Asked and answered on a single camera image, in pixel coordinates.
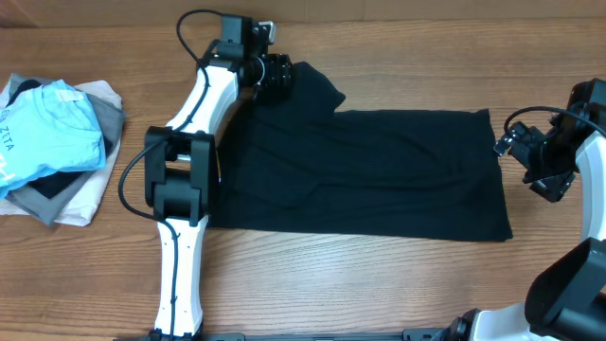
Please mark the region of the black t-shirt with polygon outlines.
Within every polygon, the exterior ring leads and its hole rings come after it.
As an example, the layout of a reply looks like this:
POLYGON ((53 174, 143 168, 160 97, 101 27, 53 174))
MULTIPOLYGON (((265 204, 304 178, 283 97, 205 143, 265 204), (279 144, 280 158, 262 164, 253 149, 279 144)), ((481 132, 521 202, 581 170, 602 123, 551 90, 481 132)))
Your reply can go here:
POLYGON ((342 111, 308 63, 244 107, 219 146, 211 223, 264 231, 503 242, 512 236, 488 110, 342 111))

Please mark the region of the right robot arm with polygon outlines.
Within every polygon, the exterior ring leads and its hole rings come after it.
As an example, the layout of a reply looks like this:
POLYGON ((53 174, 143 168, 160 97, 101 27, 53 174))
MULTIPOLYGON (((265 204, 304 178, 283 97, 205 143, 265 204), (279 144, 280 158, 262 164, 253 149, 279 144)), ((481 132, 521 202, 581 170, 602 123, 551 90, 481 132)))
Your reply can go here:
POLYGON ((525 302, 468 311, 434 332, 436 341, 605 337, 605 82, 576 84, 566 108, 548 111, 547 133, 519 121, 522 110, 511 114, 494 150, 522 164, 525 183, 551 203, 563 197, 575 177, 581 178, 579 244, 536 277, 525 302))

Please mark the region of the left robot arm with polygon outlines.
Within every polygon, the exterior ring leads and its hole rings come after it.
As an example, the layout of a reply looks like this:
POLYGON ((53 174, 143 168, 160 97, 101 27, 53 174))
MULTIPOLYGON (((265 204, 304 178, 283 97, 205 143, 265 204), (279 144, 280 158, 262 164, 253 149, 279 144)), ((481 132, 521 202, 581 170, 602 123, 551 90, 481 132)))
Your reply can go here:
POLYGON ((293 82, 286 54, 268 51, 276 25, 222 14, 222 32, 196 57, 196 81, 183 107, 145 135, 145 200, 161 241, 160 302, 150 340, 195 340, 203 324, 202 248, 219 196, 216 139, 248 88, 280 99, 293 82))

